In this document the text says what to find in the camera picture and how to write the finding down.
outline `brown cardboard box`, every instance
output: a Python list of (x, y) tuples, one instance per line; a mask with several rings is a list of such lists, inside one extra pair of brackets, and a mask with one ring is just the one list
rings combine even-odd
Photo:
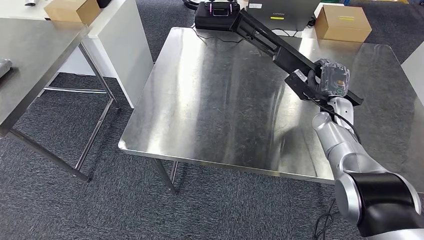
[(88, 26), (100, 13), (96, 0), (53, 0), (44, 10), (52, 21), (80, 22)]
[(361, 7), (324, 5), (315, 22), (319, 39), (363, 43), (371, 31)]

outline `black case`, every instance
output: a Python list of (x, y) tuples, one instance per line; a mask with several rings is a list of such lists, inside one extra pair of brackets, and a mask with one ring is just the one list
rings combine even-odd
[(232, 2), (200, 2), (196, 10), (196, 29), (230, 31), (230, 27), (240, 12), (240, 5)]
[(110, 2), (111, 0), (97, 0), (97, 4), (101, 9), (106, 8)]

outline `black cable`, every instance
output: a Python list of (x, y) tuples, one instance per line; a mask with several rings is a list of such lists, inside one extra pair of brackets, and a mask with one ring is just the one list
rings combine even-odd
[[(336, 203), (336, 200), (333, 199), (330, 207), (328, 208), (328, 211), (322, 214), (321, 216), (319, 216), (318, 219), (316, 220), (315, 228), (313, 230), (312, 240), (318, 240), (321, 237), (321, 235), (323, 240), (326, 239), (326, 231), (332, 226), (332, 224), (334, 223), (334, 215), (338, 213), (338, 212), (332, 213), (335, 203)], [(317, 233), (318, 225), (320, 224), (320, 221), (323, 218), (326, 218), (324, 227)]]
[(330, 109), (326, 108), (325, 106), (321, 105), (320, 103), (318, 103), (315, 99), (313, 99), (312, 97), (304, 94), (306, 97), (308, 97), (310, 100), (312, 100), (313, 103), (315, 103), (318, 107), (320, 107), (322, 110), (326, 111), (327, 113), (334, 115), (336, 117), (338, 117), (339, 119), (343, 120), (345, 123), (347, 123), (347, 125), (349, 125), (349, 127), (352, 128), (353, 132), (355, 133), (355, 137), (358, 141), (359, 144), (362, 144), (361, 142), (361, 138), (358, 135), (357, 130), (355, 129), (355, 127), (353, 126), (353, 124), (351, 122), (349, 122), (346, 118), (342, 117), (341, 115), (335, 113), (334, 111), (331, 111)]
[(194, 29), (194, 27), (195, 27), (195, 25), (193, 25), (192, 27), (190, 27), (193, 31), (194, 31), (194, 33), (197, 35), (197, 37), (198, 38), (200, 38), (200, 39), (204, 39), (204, 40), (208, 40), (208, 39), (218, 39), (218, 40), (220, 40), (221, 42), (224, 42), (224, 43), (235, 43), (235, 44), (238, 44), (238, 43), (240, 43), (241, 41), (243, 41), (244, 39), (242, 38), (242, 39), (240, 39), (240, 40), (238, 40), (238, 41), (228, 41), (228, 40), (222, 40), (221, 38), (219, 38), (218, 36), (210, 36), (210, 37), (204, 37), (204, 36), (200, 36), (199, 34), (198, 34), (198, 32)]

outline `metal tabletop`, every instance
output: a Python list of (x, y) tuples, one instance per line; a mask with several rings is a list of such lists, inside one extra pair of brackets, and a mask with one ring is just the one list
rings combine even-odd
[(13, 69), (0, 78), (4, 137), (87, 34), (82, 23), (0, 18), (0, 58)]
[[(365, 149), (424, 192), (424, 107), (392, 49), (283, 39), (312, 61), (329, 58), (350, 69), (349, 89), (365, 99), (354, 108)], [(299, 100), (287, 76), (246, 41), (202, 40), (193, 29), (174, 27), (118, 146), (133, 155), (333, 183), (312, 129), (319, 108)]]

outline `sticker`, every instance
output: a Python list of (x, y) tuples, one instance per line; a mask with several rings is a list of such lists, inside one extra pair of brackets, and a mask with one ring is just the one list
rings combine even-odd
[(262, 3), (249, 3), (249, 8), (250, 9), (261, 9)]
[(353, 16), (338, 16), (338, 19), (346, 20), (346, 21), (354, 21), (355, 20), (355, 18)]
[(272, 16), (271, 19), (273, 19), (273, 20), (284, 20), (284, 17), (282, 17), (282, 16)]

